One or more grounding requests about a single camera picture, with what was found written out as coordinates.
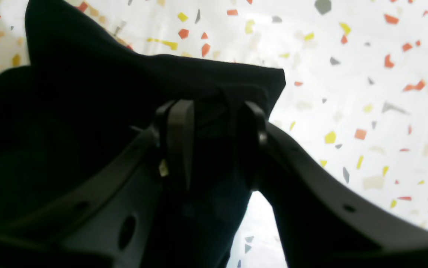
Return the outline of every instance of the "hole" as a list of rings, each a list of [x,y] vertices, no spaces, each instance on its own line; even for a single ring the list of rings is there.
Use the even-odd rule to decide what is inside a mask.
[[[354,207],[350,206],[350,205],[343,205],[343,208],[344,208],[346,211],[351,212],[351,213],[356,212],[356,209],[355,209]]]
[[[122,228],[120,229],[120,236],[118,237],[118,247],[120,250],[124,250],[131,241],[134,231],[136,229],[136,220],[133,216],[129,216],[123,222]]]
[[[85,210],[86,208],[88,208],[88,202],[85,201],[76,204],[74,207],[77,211]]]

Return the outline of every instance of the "black cloth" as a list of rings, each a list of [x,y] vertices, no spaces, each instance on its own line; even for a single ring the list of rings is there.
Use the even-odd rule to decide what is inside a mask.
[[[0,224],[99,171],[134,139],[129,126],[148,127],[168,100],[202,103],[196,110],[197,135],[229,140],[231,126],[214,122],[229,117],[232,89],[243,88],[268,116],[285,85],[280,69],[140,55],[63,0],[29,0],[25,28],[31,65],[0,74]],[[204,148],[221,154],[226,144]],[[203,253],[214,264],[228,254],[250,192],[234,187],[237,180],[212,183],[206,198],[223,193],[222,202],[241,213],[217,234],[224,237],[217,245],[221,251]]]

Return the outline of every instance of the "black fabric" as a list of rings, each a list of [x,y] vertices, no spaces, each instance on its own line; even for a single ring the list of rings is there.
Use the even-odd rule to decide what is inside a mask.
[[[232,142],[232,103],[245,97],[268,115],[284,88],[283,70],[140,55],[63,0],[30,0],[25,27],[31,66],[0,75],[0,224],[47,204],[99,171],[134,139],[129,126],[147,127],[166,101],[193,99],[200,104],[197,148],[213,153],[195,163],[204,169],[196,175],[208,178],[198,186],[203,194],[180,202],[201,200],[210,207],[207,219],[215,218],[218,196],[221,207],[233,206],[236,215],[223,224],[207,220],[191,226],[203,230],[204,236],[192,233],[198,242],[217,232],[217,242],[197,253],[209,265],[220,264],[250,197],[243,175],[227,165],[234,154],[226,149]],[[227,168],[216,169],[213,163],[220,162]]]

